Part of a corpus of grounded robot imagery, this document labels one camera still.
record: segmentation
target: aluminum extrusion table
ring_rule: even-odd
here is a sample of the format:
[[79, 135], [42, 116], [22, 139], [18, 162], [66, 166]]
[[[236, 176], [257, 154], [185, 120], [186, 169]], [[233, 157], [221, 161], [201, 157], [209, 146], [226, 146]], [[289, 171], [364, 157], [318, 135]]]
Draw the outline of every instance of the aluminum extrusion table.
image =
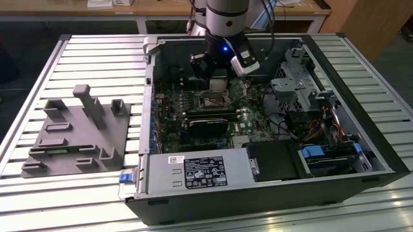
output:
[[[389, 143], [413, 170], [413, 111], [346, 38], [312, 35]], [[170, 226], [146, 226], [119, 199], [119, 172], [20, 178], [50, 98], [81, 105], [89, 84], [102, 104], [131, 103], [126, 168], [138, 166], [145, 35], [63, 36], [0, 145], [0, 231], [384, 231], [413, 226], [413, 175], [345, 202]], [[321, 82], [329, 88], [320, 75]]]

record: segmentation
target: warning label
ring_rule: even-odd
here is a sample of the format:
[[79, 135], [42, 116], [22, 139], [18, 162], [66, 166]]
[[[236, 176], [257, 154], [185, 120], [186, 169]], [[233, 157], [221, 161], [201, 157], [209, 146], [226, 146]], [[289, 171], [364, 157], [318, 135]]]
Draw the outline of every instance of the warning label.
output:
[[201, 189], [228, 185], [222, 156], [185, 160], [186, 187]]

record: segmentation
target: wooden desk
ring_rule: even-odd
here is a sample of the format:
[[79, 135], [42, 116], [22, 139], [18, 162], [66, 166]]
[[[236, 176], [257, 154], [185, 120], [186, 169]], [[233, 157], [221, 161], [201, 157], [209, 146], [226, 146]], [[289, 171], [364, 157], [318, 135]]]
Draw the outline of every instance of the wooden desk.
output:
[[131, 6], [89, 11], [87, 0], [0, 0], [0, 15], [94, 16], [134, 15], [139, 0]]
[[333, 8], [321, 32], [342, 32], [371, 62], [413, 15], [413, 0], [325, 0]]
[[0, 21], [137, 21], [138, 1], [113, 9], [87, 9], [87, 0], [0, 0]]
[[[302, 3], [290, 4], [293, 8], [276, 7], [276, 20], [312, 21], [309, 33], [317, 33], [325, 17], [332, 10], [324, 10], [314, 0], [304, 0]], [[190, 14], [187, 0], [139, 0], [137, 9], [138, 27], [141, 33], [147, 33], [146, 21], [151, 20], [187, 20]]]
[[[310, 33], [317, 33], [330, 10], [314, 0], [276, 7], [277, 20], [312, 21]], [[150, 20], [187, 20], [187, 0], [135, 0], [133, 6], [114, 6], [107, 10], [87, 10], [87, 0], [0, 0], [0, 21], [135, 21], [141, 34], [147, 34]]]

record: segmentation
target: white label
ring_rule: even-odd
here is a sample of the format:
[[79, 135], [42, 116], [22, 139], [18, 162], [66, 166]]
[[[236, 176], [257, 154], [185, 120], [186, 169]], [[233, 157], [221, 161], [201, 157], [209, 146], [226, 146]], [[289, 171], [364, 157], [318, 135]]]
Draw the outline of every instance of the white label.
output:
[[183, 163], [185, 159], [186, 159], [185, 156], [170, 156], [169, 163]]
[[122, 14], [122, 15], [133, 15], [134, 12], [130, 12], [130, 11], [117, 11], [115, 14], [117, 14], [117, 15], [121, 15], [121, 14]]
[[241, 53], [241, 57], [242, 58], [248, 58], [250, 56], [250, 53], [248, 50], [245, 50], [242, 53]]

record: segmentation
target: blue tab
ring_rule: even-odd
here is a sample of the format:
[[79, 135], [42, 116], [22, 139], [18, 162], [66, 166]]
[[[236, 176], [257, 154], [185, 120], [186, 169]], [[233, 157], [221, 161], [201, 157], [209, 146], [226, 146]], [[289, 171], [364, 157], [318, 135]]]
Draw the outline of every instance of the blue tab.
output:
[[302, 150], [302, 155], [305, 158], [314, 156], [324, 156], [324, 150], [321, 146], [306, 146]]
[[131, 170], [125, 170], [119, 176], [119, 183], [134, 182], [134, 174]]
[[355, 144], [353, 146], [355, 146], [355, 149], [356, 149], [357, 153], [363, 152], [360, 144]]

